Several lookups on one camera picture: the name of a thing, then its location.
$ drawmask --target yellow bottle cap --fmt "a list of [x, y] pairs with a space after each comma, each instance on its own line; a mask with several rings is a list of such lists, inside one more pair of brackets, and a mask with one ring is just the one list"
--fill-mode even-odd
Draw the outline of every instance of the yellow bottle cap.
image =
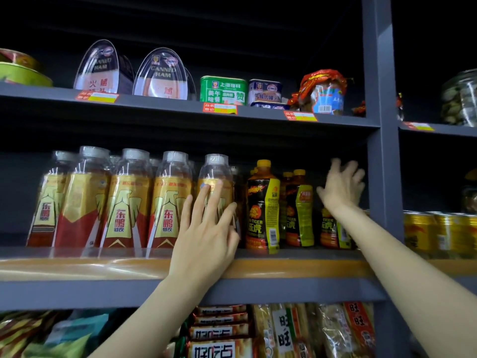
[[271, 167], [271, 162], [269, 159], [259, 159], [257, 161], [257, 167]]

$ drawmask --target hand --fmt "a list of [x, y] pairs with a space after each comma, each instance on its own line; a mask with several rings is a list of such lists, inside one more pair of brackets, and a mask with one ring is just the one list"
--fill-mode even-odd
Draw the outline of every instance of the hand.
[[343, 205], [357, 205], [364, 190], [364, 169], [358, 169], [358, 162], [351, 161], [341, 172], [339, 158], [331, 160], [331, 168], [326, 177], [326, 186], [316, 187], [319, 198], [326, 209], [332, 211]]
[[216, 223], [222, 186], [219, 180], [210, 194], [205, 211], [204, 204], [210, 186], [204, 185], [200, 189], [192, 218], [192, 196], [187, 197], [182, 209], [179, 235], [172, 251], [169, 276], [174, 276], [179, 282], [192, 283], [201, 294], [205, 294], [218, 281], [234, 260], [240, 241], [240, 236], [231, 226], [237, 207], [235, 202], [224, 210]]

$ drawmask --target green tin can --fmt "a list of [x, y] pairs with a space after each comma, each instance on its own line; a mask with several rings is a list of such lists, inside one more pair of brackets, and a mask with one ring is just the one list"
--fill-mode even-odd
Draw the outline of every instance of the green tin can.
[[248, 82], [244, 79], [206, 75], [200, 78], [200, 101], [247, 105]]

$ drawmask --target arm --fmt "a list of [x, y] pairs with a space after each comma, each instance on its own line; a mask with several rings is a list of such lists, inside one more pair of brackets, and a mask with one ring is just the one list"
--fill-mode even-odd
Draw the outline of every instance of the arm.
[[237, 205], [230, 204], [216, 224], [222, 183], [216, 184], [204, 212], [209, 190], [208, 185], [200, 190], [192, 218], [192, 196], [184, 203], [169, 275], [89, 358], [160, 357], [182, 322], [233, 261], [240, 237], [230, 223]]
[[477, 357], [477, 296], [413, 253], [356, 206], [364, 171], [333, 160], [325, 207], [353, 236], [379, 281], [431, 358]]

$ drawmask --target shelf upright post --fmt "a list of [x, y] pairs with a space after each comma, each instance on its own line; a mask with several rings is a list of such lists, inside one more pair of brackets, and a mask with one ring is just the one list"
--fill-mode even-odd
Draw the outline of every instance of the shelf upright post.
[[[401, 170], [391, 0], [361, 0], [366, 117], [380, 124], [368, 137], [371, 217], [401, 242]], [[376, 358], [408, 358], [409, 328], [390, 301], [374, 304]]]

